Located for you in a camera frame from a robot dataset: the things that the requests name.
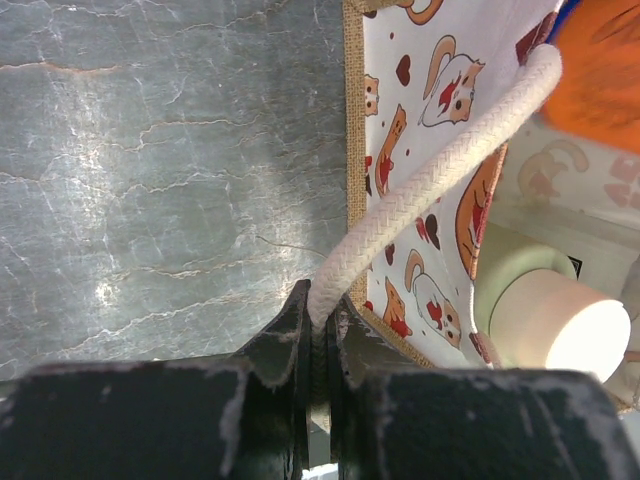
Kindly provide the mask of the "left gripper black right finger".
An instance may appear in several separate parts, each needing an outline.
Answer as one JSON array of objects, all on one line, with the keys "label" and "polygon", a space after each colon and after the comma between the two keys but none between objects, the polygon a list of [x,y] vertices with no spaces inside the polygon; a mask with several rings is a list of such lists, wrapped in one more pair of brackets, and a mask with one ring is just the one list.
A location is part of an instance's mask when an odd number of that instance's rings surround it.
[{"label": "left gripper black right finger", "polygon": [[331,455],[343,479],[635,479],[604,389],[562,370],[417,365],[342,299],[327,322]]}]

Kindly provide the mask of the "white cap cream bottle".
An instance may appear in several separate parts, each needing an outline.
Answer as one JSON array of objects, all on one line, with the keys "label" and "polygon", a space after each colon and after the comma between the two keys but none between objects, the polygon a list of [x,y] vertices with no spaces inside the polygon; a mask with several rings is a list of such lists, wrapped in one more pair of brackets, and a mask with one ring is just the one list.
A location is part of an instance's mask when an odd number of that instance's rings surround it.
[{"label": "white cap cream bottle", "polygon": [[622,303],[579,282],[567,255],[495,224],[484,231],[473,306],[497,368],[575,370],[605,382],[631,333]]}]

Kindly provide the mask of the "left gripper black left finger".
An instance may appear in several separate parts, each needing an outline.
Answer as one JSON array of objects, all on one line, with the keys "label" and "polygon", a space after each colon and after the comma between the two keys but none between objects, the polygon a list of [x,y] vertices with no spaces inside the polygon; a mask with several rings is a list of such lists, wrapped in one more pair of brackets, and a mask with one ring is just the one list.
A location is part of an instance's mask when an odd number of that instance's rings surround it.
[{"label": "left gripper black left finger", "polygon": [[43,365],[1,404],[5,479],[298,479],[310,284],[234,353]]}]

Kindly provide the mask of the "printed canvas tote bag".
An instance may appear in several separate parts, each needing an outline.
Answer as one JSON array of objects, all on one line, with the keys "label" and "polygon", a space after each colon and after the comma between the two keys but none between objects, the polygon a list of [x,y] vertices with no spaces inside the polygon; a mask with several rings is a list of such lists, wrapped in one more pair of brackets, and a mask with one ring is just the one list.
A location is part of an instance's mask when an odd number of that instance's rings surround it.
[{"label": "printed canvas tote bag", "polygon": [[349,293],[412,360],[500,369],[474,320],[484,231],[561,251],[579,282],[620,301],[631,333],[602,382],[639,395],[639,152],[554,128],[554,45],[580,1],[348,1],[349,231],[308,297],[316,368]]}]

